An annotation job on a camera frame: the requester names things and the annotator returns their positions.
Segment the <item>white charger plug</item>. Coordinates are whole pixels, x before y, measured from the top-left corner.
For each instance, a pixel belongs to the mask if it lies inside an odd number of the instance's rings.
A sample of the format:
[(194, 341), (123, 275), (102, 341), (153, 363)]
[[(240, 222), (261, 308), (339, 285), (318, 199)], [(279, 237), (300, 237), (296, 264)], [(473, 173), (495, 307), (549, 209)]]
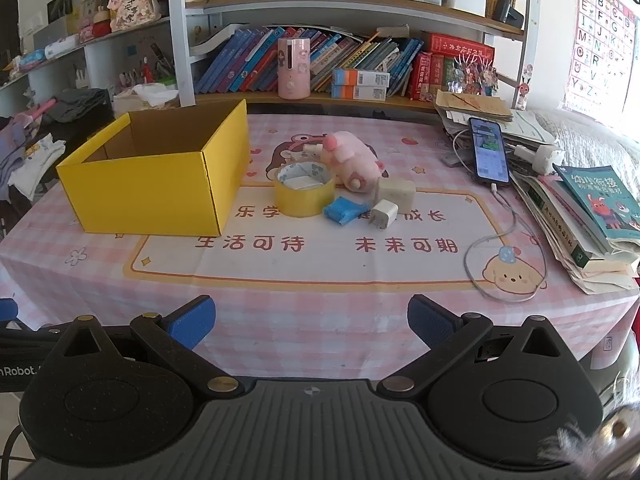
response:
[(398, 206), (390, 200), (379, 200), (370, 210), (369, 222), (386, 230), (397, 218)]

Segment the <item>black smartphone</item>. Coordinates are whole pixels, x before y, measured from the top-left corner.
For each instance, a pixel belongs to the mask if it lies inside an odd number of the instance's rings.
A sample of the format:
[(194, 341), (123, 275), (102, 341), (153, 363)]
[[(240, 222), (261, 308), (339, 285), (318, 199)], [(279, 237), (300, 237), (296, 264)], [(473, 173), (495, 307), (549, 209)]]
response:
[(483, 118), (469, 119), (472, 136), (475, 177), (495, 185), (510, 183), (508, 159), (503, 135), (496, 122)]

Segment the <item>beige eraser block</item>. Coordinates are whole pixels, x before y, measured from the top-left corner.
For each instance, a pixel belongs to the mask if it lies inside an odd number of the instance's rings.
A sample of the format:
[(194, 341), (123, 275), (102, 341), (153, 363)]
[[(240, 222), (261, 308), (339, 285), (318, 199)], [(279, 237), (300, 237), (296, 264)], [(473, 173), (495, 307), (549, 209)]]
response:
[(409, 212), (416, 196), (416, 185), (401, 178), (379, 178), (375, 188), (375, 201), (387, 200), (398, 206), (401, 214)]

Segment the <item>orange white box upper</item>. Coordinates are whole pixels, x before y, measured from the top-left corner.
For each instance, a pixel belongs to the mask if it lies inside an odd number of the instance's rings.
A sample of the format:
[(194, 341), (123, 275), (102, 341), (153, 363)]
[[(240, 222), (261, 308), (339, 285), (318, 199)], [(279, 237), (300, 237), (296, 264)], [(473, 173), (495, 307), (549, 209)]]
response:
[(390, 85), (390, 74), (376, 70), (356, 70), (356, 68), (336, 68), (332, 82), (337, 86), (382, 87)]

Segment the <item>pink plush pig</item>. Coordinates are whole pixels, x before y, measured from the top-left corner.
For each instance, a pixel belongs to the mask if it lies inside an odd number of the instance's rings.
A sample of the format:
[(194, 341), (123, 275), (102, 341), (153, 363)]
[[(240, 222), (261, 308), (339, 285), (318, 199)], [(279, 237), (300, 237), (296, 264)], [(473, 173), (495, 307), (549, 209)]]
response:
[(318, 157), (350, 192), (368, 194), (382, 177), (384, 164), (348, 131), (328, 133), (321, 144), (305, 144), (303, 152)]

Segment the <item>orange white box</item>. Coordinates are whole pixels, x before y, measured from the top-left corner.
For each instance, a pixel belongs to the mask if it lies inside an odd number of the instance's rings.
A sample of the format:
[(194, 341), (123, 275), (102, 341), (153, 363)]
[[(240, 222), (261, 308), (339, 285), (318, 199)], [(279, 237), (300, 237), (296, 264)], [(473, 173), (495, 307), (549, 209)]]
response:
[(356, 70), (356, 68), (336, 68), (332, 82), (337, 86), (382, 87), (390, 85), (390, 74), (376, 70)]
[(375, 86), (342, 86), (334, 84), (331, 88), (332, 99), (384, 102), (386, 88)]

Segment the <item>blue plastic packet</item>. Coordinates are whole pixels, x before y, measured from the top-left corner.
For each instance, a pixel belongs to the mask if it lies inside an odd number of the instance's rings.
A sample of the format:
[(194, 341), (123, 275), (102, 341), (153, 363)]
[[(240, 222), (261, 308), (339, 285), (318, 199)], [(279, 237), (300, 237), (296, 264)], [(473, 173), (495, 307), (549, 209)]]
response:
[(371, 207), (368, 204), (355, 203), (344, 196), (338, 196), (332, 203), (325, 206), (322, 212), (326, 218), (339, 226), (346, 226), (370, 210)]

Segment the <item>white power adapter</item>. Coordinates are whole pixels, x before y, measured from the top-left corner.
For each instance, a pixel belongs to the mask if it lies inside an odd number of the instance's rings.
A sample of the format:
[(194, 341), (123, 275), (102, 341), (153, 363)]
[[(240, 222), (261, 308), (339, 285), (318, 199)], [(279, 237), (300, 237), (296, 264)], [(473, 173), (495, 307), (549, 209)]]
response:
[(554, 173), (554, 166), (561, 165), (565, 152), (554, 145), (540, 144), (536, 151), (518, 144), (514, 148), (514, 156), (528, 162), (532, 169), (540, 176), (550, 176)]

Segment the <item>yellow cardboard box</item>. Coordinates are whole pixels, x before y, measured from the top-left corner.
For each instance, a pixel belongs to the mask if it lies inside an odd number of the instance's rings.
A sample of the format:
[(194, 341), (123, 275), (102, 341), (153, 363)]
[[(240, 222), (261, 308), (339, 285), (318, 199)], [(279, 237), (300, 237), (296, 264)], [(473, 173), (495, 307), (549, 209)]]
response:
[(89, 233), (219, 236), (250, 163), (246, 103), (119, 116), (58, 164)]

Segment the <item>pile of clothes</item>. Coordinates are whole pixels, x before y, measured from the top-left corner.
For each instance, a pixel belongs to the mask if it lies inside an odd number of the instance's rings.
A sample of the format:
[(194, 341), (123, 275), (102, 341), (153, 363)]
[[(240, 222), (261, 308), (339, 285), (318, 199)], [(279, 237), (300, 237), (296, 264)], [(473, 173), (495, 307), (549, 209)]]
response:
[(113, 119), (104, 89), (66, 89), (43, 106), (12, 117), (1, 129), (1, 199), (11, 199), (10, 188), (29, 197), (37, 174)]

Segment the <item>white wooden bookshelf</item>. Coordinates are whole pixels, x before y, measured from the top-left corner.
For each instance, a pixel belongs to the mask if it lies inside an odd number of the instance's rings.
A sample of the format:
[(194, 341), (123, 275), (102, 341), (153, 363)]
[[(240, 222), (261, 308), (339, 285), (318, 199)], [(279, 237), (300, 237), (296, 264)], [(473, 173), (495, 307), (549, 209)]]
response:
[(388, 96), (383, 102), (354, 101), (332, 99), (329, 93), (313, 93), (303, 100), (288, 101), (278, 97), (277, 92), (236, 92), (236, 93), (194, 93), (193, 76), (195, 65), (206, 61), (206, 53), (196, 54), (195, 47), (189, 44), (189, 27), (202, 22), (209, 30), (221, 36), (221, 31), (233, 25), (309, 25), (329, 26), (343, 36), (346, 32), (368, 38), (378, 37), (379, 27), (395, 27), (408, 25), (410, 32), (430, 32), (444, 30), (450, 36), (475, 35), (481, 42), (490, 44), (492, 37), (509, 38), (521, 41), (520, 66), (518, 79), (499, 75), (499, 80), (513, 87), (511, 106), (518, 104), (520, 84), (525, 69), (532, 69), (535, 61), (538, 36), (540, 0), (527, 0), (524, 30), (502, 24), (489, 18), (471, 13), (435, 6), (431, 3), (416, 0), (207, 0), (196, 3), (184, 3), (184, 0), (168, 0), (169, 18), (163, 18), (149, 25), (143, 25), (124, 32), (114, 34), (83, 44), (34, 68), (9, 84), (1, 87), (1, 115), (9, 116), (27, 107), (29, 96), (23, 96), (26, 90), (32, 90), (33, 99), (40, 104), (51, 99), (56, 92), (65, 89), (70, 83), (70, 57), (84, 49), (87, 76), (90, 86), (113, 90), (112, 79), (117, 79), (116, 61), (122, 61), (120, 53), (112, 52), (114, 41), (131, 36), (138, 32), (153, 29), (157, 26), (170, 25), (172, 57), (175, 62), (177, 87), (181, 106), (193, 106), (205, 103), (235, 102), (245, 100), (247, 103), (283, 104), (283, 105), (333, 105), (333, 106), (365, 106), (390, 107), (396, 110), (417, 110), (424, 113), (435, 113), (432, 103), (411, 101), (400, 96)]

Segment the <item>pink cylindrical dispenser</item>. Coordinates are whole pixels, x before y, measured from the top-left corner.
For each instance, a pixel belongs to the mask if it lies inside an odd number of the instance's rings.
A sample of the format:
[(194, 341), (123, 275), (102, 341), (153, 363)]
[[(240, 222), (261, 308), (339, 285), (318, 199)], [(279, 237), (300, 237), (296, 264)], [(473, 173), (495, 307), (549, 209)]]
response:
[(278, 40), (278, 95), (285, 100), (302, 100), (310, 96), (310, 40)]

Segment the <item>red dictionary book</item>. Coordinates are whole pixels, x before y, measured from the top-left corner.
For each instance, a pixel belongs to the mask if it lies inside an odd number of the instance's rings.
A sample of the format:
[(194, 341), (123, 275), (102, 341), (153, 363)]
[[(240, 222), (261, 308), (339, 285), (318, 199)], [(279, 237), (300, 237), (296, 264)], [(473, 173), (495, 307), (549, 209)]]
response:
[(495, 59), (495, 48), (479, 42), (457, 36), (439, 34), (438, 32), (421, 32), (420, 38), (432, 58), (470, 58), (475, 56), (481, 61), (492, 62)]

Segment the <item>yellow tape roll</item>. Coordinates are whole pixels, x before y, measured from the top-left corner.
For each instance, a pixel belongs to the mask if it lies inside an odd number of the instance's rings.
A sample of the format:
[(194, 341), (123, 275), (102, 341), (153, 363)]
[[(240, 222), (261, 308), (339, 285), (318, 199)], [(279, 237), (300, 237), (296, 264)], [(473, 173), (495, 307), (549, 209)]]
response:
[(335, 181), (320, 162), (293, 162), (279, 169), (273, 191), (281, 214), (308, 218), (318, 216), (334, 201)]

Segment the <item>brown envelope paper stack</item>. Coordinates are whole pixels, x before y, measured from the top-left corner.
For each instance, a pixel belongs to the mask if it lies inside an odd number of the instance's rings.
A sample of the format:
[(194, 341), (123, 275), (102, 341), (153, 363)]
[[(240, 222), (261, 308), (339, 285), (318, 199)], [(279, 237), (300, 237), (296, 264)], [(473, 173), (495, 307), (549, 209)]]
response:
[(444, 110), (477, 114), (483, 117), (506, 120), (513, 119), (512, 110), (498, 96), (480, 96), (479, 94), (454, 93), (438, 90), (435, 105)]

